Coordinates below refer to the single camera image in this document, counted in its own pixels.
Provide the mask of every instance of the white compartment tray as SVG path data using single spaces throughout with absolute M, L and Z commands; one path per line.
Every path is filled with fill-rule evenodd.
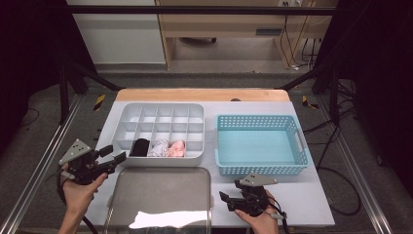
M 204 108 L 196 103 L 129 103 L 112 137 L 113 154 L 127 153 L 122 164 L 126 168 L 199 166 L 204 152 L 204 116 Z M 161 139 L 169 146 L 183 140 L 184 157 L 130 157 L 133 143 L 139 138 L 150 141 L 148 151 Z

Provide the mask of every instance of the wall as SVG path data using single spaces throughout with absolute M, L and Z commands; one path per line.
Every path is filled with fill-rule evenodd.
M 67 4 L 155 5 L 153 0 L 67 0 Z M 156 15 L 75 14 L 74 18 L 95 64 L 165 64 Z

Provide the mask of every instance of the blue plastic basket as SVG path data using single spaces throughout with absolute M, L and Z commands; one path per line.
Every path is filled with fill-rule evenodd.
M 298 126 L 289 115 L 218 115 L 215 160 L 219 173 L 298 175 L 311 162 Z

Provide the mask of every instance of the white table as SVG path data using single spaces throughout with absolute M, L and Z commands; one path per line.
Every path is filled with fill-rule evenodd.
M 113 134 L 119 122 L 124 106 L 133 100 L 116 100 L 108 115 L 96 149 L 111 144 Z M 214 121 L 217 114 L 287 114 L 296 117 L 296 112 L 290 101 L 182 101 L 185 103 L 198 103 L 205 109 L 206 132 L 205 150 L 200 167 L 206 168 L 211 176 L 212 227 L 247 227 L 235 214 L 228 212 L 226 203 L 219 197 L 219 191 L 223 191 L 230 197 L 241 197 L 240 189 L 235 187 L 234 181 L 228 177 L 219 175 L 219 169 L 214 157 Z M 325 194 L 321 187 L 319 176 L 313 162 L 299 175 L 278 176 L 279 184 L 265 186 L 271 191 L 288 214 L 290 226 L 330 226 L 334 225 L 334 219 L 328 206 Z M 118 166 L 116 173 L 99 188 L 88 209 L 86 217 L 94 225 L 104 225 L 107 217 L 107 204 L 112 195 L 116 179 L 123 169 Z

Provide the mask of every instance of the human arm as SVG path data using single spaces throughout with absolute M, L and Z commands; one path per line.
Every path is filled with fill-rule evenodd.
M 274 204 L 274 196 L 266 190 L 269 198 L 269 202 Z M 257 217 L 250 216 L 249 214 L 235 210 L 235 214 L 240 217 L 241 220 L 248 223 L 251 226 L 255 234 L 279 234 L 279 226 L 276 219 L 272 218 L 269 214 L 276 214 L 277 212 L 270 205 L 267 207 L 264 213 Z
M 63 183 L 66 213 L 58 234 L 76 233 L 88 206 L 99 186 L 106 180 L 107 174 L 100 175 L 93 183 L 79 185 L 68 179 Z

